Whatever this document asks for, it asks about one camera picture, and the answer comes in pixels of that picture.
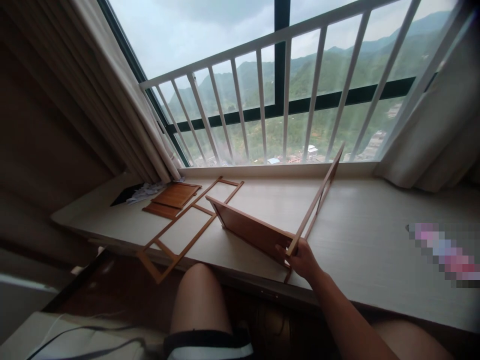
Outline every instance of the hillside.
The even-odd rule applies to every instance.
[[[407,37],[405,38],[400,53],[390,73],[389,81],[417,75],[418,71],[427,60],[431,44],[434,42],[438,32],[444,25],[448,15],[448,11],[436,12],[414,21],[411,24]],[[364,41],[362,43],[350,88],[354,89],[378,83],[393,48],[397,34],[398,30],[394,31],[390,36],[382,37],[376,41]],[[347,49],[332,47],[324,51],[317,90],[318,95],[342,90],[348,66],[350,64],[352,50],[352,47]],[[315,60],[315,53],[291,60],[290,100],[310,97]],[[273,104],[275,65],[273,62],[263,62],[262,70],[265,104]],[[243,62],[237,68],[237,73],[243,109],[258,107],[260,102],[256,62]],[[238,111],[232,73],[216,73],[215,80],[223,111],[225,113]],[[207,76],[201,84],[199,84],[198,88],[207,116],[217,115],[218,107],[213,93],[210,76]],[[192,90],[190,88],[180,89],[179,92],[190,118],[200,118],[200,113]],[[387,125],[393,119],[393,117],[387,116],[389,109],[398,103],[401,103],[401,101],[402,99],[398,98],[389,99],[383,100],[378,104],[359,153],[368,144],[372,134],[378,130],[384,130],[387,128]],[[175,94],[168,105],[170,106],[176,121],[185,121],[185,116],[183,115],[180,103]],[[358,131],[365,119],[368,106],[368,103],[358,104],[347,106],[344,109],[337,133],[337,141],[335,142],[333,150],[340,146],[341,141],[347,142],[345,153],[349,153],[352,150]],[[332,122],[335,120],[336,113],[337,109],[320,110],[315,113],[310,143],[319,149],[319,154],[324,154],[326,152],[328,141],[330,140],[331,127],[333,126]],[[289,154],[296,155],[304,146],[307,117],[307,113],[290,116],[287,136],[287,152]],[[278,156],[282,152],[283,127],[281,124],[281,118],[267,119],[267,156],[269,158]],[[260,122],[248,122],[246,127],[248,132],[247,140],[250,150],[250,159],[245,158],[245,149],[240,125],[230,125],[228,127],[229,137],[235,149],[234,152],[238,153],[238,158],[235,159],[235,162],[237,164],[249,161],[254,164],[255,160],[261,160],[262,162],[263,148]],[[225,135],[223,134],[222,128],[215,128],[213,132],[218,147],[220,148],[220,153],[228,154],[225,144]],[[206,144],[205,152],[211,153],[211,151],[206,150],[210,146],[208,145],[206,134],[204,134],[205,131],[197,131],[197,133],[200,141]],[[186,138],[185,141],[187,142],[192,155],[194,157],[199,156],[198,148],[193,137],[190,135],[185,135],[184,137]],[[224,156],[224,160],[229,163],[228,156]]]

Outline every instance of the white cable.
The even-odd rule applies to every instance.
[[[52,329],[54,328],[54,326],[55,326],[55,324],[57,323],[57,321],[60,320],[60,318],[61,318],[62,316],[64,316],[64,315],[66,315],[66,314],[63,313],[63,314],[61,314],[59,317],[57,317],[57,318],[55,319],[55,321],[53,322],[53,324],[52,324],[52,325],[50,326],[50,328],[48,329],[45,337],[44,337],[43,340],[40,342],[40,345],[38,345],[36,348],[34,348],[34,349],[28,354],[27,359],[28,359],[30,356],[32,356],[32,354],[33,354],[34,352],[36,352],[38,349],[40,349],[40,348],[43,346],[43,344],[45,343],[45,340],[47,340],[47,338],[49,337],[50,332],[51,332]]]
[[[94,319],[94,318],[97,318],[97,317],[100,317],[100,316],[114,316],[114,315],[118,315],[118,314],[121,314],[121,313],[124,313],[125,310],[120,310],[120,311],[117,311],[117,312],[112,312],[112,313],[100,313],[100,314],[97,314],[97,315],[93,315],[93,316],[89,316],[89,317],[85,317],[85,319]],[[63,313],[61,314],[59,317],[57,317],[55,319],[55,321],[53,322],[53,324],[51,324],[50,328],[48,329],[48,331],[46,332],[46,335],[45,337],[43,338],[43,340],[40,342],[40,345],[38,345],[35,349],[33,349],[30,354],[28,354],[27,358],[29,358],[34,352],[36,352],[38,349],[40,349],[43,344],[45,343],[45,341],[49,338],[49,335],[50,333],[52,332],[52,329],[54,328],[55,324],[57,323],[57,321],[60,320],[60,318],[64,315],[68,315],[67,313]]]

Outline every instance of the hand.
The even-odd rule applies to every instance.
[[[301,238],[298,241],[298,246],[296,248],[297,252],[292,256],[287,256],[287,251],[285,248],[278,244],[275,245],[275,248],[280,253],[281,257],[290,264],[291,268],[310,284],[312,284],[319,274],[323,273],[319,263],[312,253],[309,243],[304,239]]]

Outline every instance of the black shorts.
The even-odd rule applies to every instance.
[[[218,330],[192,330],[169,335],[163,342],[168,360],[253,359],[254,350],[247,330],[238,328],[233,335]]]

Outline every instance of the wooden floor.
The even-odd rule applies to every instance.
[[[44,311],[84,317],[114,314],[108,318],[168,333],[182,276],[174,270],[157,285],[137,258],[104,251]],[[232,325],[247,322],[259,359],[330,359],[337,352],[322,318],[222,288]],[[362,313],[369,322],[385,316],[374,310]],[[456,355],[455,349],[449,350]]]

